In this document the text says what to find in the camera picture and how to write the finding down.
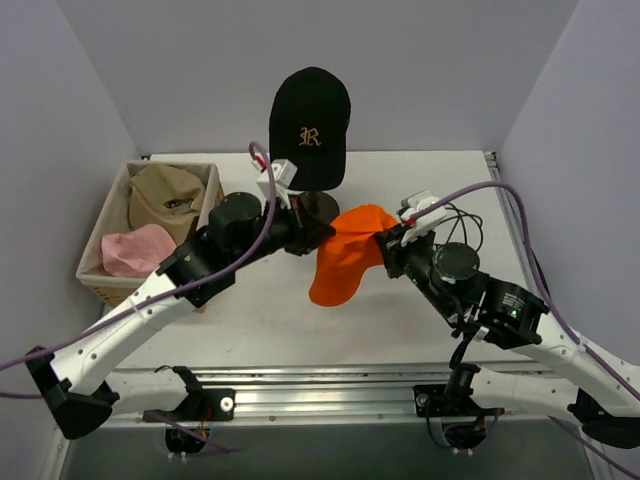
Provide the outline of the orange cap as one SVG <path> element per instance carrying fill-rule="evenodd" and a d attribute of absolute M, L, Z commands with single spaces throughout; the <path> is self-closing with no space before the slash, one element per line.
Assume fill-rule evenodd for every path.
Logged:
<path fill-rule="evenodd" d="M 356 294 L 365 272 L 383 264 L 374 236 L 397 224 L 394 217 L 375 204 L 340 214 L 331 223 L 335 235 L 317 252 L 315 276 L 308 292 L 311 302 L 321 307 L 348 302 Z"/>

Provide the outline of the black baseball cap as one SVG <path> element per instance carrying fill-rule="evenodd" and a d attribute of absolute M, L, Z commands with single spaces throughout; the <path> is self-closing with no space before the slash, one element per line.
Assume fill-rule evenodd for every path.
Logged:
<path fill-rule="evenodd" d="M 341 185 L 350 119 L 346 86 L 329 71 L 310 66 L 283 81 L 269 116 L 269 153 L 297 167 L 292 190 L 329 191 Z"/>

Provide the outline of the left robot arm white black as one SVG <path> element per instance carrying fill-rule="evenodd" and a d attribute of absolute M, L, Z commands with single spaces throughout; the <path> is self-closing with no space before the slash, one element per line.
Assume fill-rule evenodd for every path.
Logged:
<path fill-rule="evenodd" d="M 279 250 L 307 255 L 334 235 L 330 224 L 339 212 L 324 192 L 267 202 L 231 193 L 210 211 L 205 226 L 96 323 L 96 332 L 57 352 L 32 349 L 27 369 L 63 436 L 82 438 L 110 417 L 128 413 L 151 422 L 231 419 L 233 394 L 217 398 L 187 367 L 116 369 L 164 327 L 233 286 L 233 262 L 251 264 Z"/>

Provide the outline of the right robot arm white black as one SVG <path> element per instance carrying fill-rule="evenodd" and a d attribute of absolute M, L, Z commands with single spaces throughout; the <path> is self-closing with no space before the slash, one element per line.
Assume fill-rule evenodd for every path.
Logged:
<path fill-rule="evenodd" d="M 444 400 L 455 412 L 477 405 L 546 415 L 579 426 L 612 447 L 639 445 L 639 368 L 572 328 L 525 288 L 480 271 L 477 253 L 458 242 L 435 246 L 434 232 L 403 243 L 399 225 L 374 236 L 389 277 L 407 277 L 464 345 L 517 353 L 551 369 L 549 377 L 495 372 L 452 356 Z"/>

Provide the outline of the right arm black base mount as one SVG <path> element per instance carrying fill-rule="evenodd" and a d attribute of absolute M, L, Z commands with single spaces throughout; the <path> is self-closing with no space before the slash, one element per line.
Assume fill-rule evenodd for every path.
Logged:
<path fill-rule="evenodd" d="M 481 372 L 477 365 L 461 363 L 448 380 L 437 384 L 413 386 L 416 415 L 420 418 L 479 417 L 500 409 L 483 408 L 472 399 L 475 393 L 471 382 Z"/>

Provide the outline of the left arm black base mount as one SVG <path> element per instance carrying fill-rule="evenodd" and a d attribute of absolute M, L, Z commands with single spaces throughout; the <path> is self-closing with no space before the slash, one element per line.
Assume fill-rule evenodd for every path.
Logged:
<path fill-rule="evenodd" d="M 185 398 L 169 409 L 152 409 L 143 413 L 143 420 L 147 423 L 161 422 L 161 418 L 174 422 L 203 423 L 226 422 L 234 419 L 236 391 L 227 387 L 206 388 L 196 375 L 185 366 L 169 367 L 163 365 L 155 370 L 155 373 L 168 373 L 176 375 L 183 384 Z"/>

